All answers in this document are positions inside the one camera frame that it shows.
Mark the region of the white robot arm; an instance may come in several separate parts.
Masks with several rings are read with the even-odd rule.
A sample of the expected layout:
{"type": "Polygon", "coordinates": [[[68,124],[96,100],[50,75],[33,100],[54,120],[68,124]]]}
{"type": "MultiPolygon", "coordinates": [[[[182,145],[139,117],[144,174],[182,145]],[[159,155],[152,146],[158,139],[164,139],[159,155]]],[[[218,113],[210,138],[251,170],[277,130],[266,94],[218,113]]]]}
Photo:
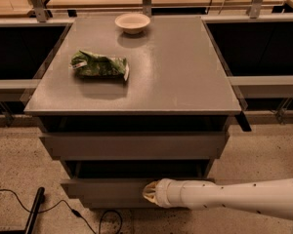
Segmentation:
{"type": "Polygon", "coordinates": [[[148,184],[143,196],[166,209],[225,207],[293,220],[293,178],[230,185],[217,185],[207,180],[163,178],[148,184]]]}

